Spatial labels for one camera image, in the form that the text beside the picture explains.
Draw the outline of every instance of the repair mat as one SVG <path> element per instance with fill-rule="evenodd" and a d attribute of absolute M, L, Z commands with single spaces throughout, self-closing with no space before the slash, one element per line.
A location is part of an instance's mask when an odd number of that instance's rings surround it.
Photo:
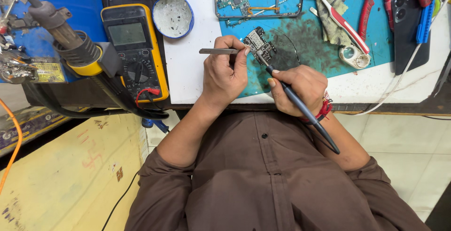
<path fill-rule="evenodd" d="M 273 0 L 260 1 L 266 2 L 268 6 L 275 3 Z M 345 1 L 349 8 L 343 17 L 355 30 L 358 28 L 363 2 L 364 0 Z M 370 48 L 369 55 L 371 56 L 370 64 L 366 68 L 394 60 L 393 34 L 388 26 L 383 0 L 374 0 L 374 3 L 368 21 L 365 42 Z M 303 0 L 301 14 L 297 17 L 244 19 L 240 24 L 235 24 L 240 19 L 230 19 L 228 24 L 226 24 L 226 20 L 220 20 L 221 32 L 222 35 L 234 35 L 243 41 L 256 27 L 262 27 L 265 32 L 263 38 L 267 42 L 272 42 L 277 50 L 277 53 L 271 58 L 271 64 L 279 70 L 287 70 L 304 64 L 323 73 L 328 78 L 356 71 L 355 68 L 340 60 L 338 45 L 323 41 L 322 25 L 319 18 L 310 12 L 310 7 L 317 8 L 315 0 Z M 267 78 L 270 75 L 252 54 L 248 55 L 247 67 L 248 85 L 239 98 L 269 92 Z"/>

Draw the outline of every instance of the digital multimeter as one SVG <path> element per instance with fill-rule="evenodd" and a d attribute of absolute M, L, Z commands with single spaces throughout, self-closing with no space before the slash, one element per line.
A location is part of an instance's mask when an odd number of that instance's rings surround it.
<path fill-rule="evenodd" d="M 168 87 L 149 7 L 125 4 L 101 11 L 108 40 L 124 64 L 122 84 L 138 102 L 161 101 Z"/>

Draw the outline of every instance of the red and white toothbrush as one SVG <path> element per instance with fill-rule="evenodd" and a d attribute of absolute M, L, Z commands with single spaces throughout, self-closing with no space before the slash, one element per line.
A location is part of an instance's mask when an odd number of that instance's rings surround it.
<path fill-rule="evenodd" d="M 329 10 L 329 15 L 332 18 L 332 20 L 334 20 L 338 26 L 346 30 L 348 35 L 352 38 L 352 40 L 354 40 L 354 42 L 357 44 L 359 49 L 362 50 L 363 53 L 368 54 L 369 48 L 362 40 L 362 38 L 357 34 L 357 32 L 349 25 L 349 23 L 339 13 L 337 13 L 337 11 L 327 2 L 327 0 L 321 1 Z"/>

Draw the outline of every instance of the warning label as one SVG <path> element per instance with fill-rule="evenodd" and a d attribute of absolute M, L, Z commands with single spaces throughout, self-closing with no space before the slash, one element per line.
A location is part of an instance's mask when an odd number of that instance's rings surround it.
<path fill-rule="evenodd" d="M 66 82 L 66 80 L 64 79 L 63 71 L 61 70 L 61 64 L 56 62 L 54 58 L 31 58 L 31 61 L 34 62 L 34 66 L 38 68 L 38 82 Z"/>

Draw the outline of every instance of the chip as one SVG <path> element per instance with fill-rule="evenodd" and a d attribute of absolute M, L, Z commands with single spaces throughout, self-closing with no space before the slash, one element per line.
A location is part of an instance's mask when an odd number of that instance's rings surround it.
<path fill-rule="evenodd" d="M 237 5 L 241 3 L 241 0 L 233 0 L 233 2 L 235 3 L 235 5 Z"/>

